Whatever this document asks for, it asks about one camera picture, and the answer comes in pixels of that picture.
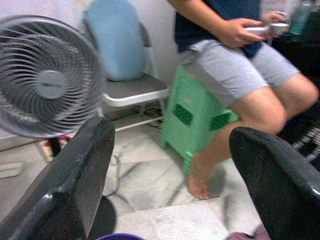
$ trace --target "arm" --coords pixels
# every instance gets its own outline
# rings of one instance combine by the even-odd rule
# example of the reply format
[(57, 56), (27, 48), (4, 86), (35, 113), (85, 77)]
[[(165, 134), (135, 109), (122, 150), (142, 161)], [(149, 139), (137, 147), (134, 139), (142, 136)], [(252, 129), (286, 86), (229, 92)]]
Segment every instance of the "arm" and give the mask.
[(247, 18), (224, 20), (202, 0), (168, 0), (176, 11), (216, 36), (229, 48), (243, 47), (251, 42), (261, 42), (263, 37), (246, 32), (244, 27), (261, 26), (262, 22)]

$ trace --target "marble floor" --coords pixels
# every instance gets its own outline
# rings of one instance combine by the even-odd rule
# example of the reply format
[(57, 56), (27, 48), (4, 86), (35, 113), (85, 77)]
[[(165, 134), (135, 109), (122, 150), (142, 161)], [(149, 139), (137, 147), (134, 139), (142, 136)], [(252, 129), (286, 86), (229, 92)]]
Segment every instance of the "marble floor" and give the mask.
[[(211, 199), (190, 195), (183, 160), (160, 147), (161, 129), (137, 126), (116, 133), (104, 195), (116, 214), (116, 233), (146, 240), (223, 240), (232, 232), (251, 234), (261, 223), (231, 159), (210, 178)], [(0, 163), (25, 162), (21, 175), (0, 179), (0, 221), (47, 164), (36, 143), (0, 152)]]

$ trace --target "fan stand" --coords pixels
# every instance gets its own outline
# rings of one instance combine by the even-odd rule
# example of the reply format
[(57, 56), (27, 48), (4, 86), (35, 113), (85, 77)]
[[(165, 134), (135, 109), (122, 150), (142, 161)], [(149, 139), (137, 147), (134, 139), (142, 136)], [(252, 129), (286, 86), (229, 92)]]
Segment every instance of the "fan stand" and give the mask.
[[(56, 157), (61, 152), (61, 145), (57, 137), (48, 139), (52, 154)], [(96, 240), (112, 234), (116, 226), (116, 211), (110, 200), (101, 196), (90, 233), (86, 240)]]

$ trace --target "hand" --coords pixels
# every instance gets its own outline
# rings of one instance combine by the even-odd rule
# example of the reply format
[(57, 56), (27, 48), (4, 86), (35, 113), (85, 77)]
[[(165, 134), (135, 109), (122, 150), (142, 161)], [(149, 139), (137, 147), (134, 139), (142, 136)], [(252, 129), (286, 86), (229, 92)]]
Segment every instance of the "hand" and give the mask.
[(273, 23), (284, 23), (286, 22), (286, 18), (279, 12), (270, 11), (262, 14), (261, 21), (263, 22), (263, 25), (269, 25)]
[(246, 31), (245, 27), (260, 27), (263, 22), (248, 18), (236, 18), (225, 21), (215, 36), (222, 44), (231, 49), (241, 48), (252, 42), (262, 42), (264, 37)]

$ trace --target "fan hub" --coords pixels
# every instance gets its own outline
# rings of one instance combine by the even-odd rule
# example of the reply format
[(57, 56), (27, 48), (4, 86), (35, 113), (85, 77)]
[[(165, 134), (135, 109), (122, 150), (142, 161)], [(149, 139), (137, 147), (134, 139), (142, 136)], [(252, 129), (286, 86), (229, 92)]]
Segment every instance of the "fan hub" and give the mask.
[(65, 92), (66, 82), (67, 78), (59, 71), (41, 71), (37, 75), (37, 92), (46, 99), (58, 99)]

